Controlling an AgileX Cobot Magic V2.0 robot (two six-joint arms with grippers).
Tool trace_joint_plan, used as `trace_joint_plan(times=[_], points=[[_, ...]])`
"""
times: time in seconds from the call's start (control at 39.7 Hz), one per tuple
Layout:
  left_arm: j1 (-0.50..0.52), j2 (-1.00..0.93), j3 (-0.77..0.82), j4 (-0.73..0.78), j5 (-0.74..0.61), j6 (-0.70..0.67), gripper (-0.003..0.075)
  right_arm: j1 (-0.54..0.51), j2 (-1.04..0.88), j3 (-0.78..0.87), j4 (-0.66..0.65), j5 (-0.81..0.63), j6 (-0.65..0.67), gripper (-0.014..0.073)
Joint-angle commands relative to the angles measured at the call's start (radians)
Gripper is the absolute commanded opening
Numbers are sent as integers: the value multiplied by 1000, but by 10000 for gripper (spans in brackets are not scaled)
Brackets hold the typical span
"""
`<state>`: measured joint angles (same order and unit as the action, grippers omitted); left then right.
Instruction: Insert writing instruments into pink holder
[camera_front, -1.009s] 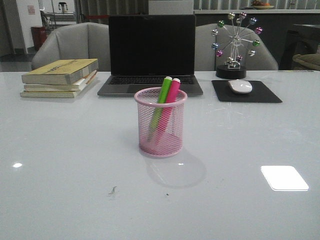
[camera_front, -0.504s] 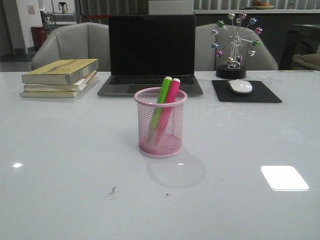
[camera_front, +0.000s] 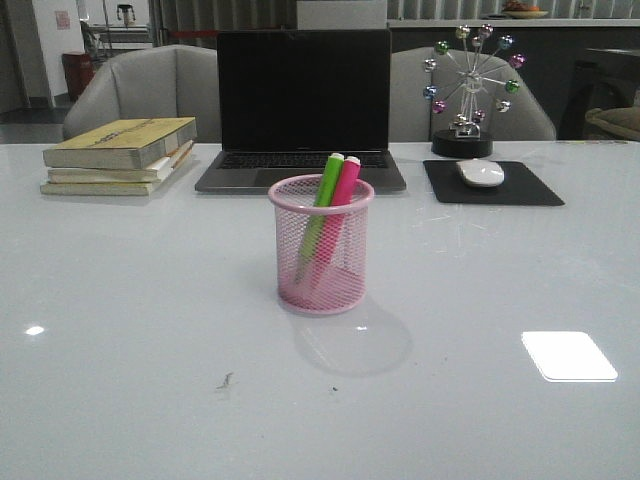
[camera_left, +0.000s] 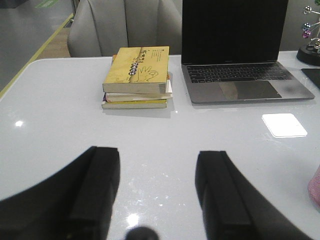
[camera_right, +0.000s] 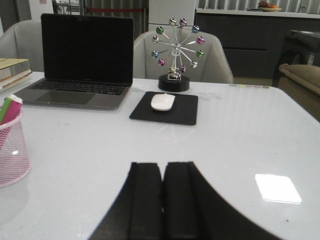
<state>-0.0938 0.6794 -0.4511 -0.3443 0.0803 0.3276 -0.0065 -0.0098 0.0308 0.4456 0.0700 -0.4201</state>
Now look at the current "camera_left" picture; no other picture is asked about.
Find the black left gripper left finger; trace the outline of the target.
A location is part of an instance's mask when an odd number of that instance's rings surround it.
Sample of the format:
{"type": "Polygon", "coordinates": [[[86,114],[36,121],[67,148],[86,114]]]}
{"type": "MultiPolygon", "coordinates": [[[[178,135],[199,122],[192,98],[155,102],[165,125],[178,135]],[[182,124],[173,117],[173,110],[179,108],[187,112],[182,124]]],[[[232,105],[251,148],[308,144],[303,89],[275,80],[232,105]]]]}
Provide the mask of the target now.
{"type": "Polygon", "coordinates": [[[54,175],[2,200],[0,237],[104,240],[119,183],[119,151],[92,146],[54,175]]]}

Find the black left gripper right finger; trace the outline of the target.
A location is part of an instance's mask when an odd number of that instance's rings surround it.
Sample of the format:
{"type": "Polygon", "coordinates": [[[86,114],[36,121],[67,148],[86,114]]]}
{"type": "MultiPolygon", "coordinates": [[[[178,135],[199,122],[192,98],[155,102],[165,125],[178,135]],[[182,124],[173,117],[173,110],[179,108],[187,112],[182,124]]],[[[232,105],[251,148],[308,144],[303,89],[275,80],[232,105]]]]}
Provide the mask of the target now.
{"type": "Polygon", "coordinates": [[[201,151],[195,187],[209,240],[308,240],[237,169],[225,151],[201,151]]]}

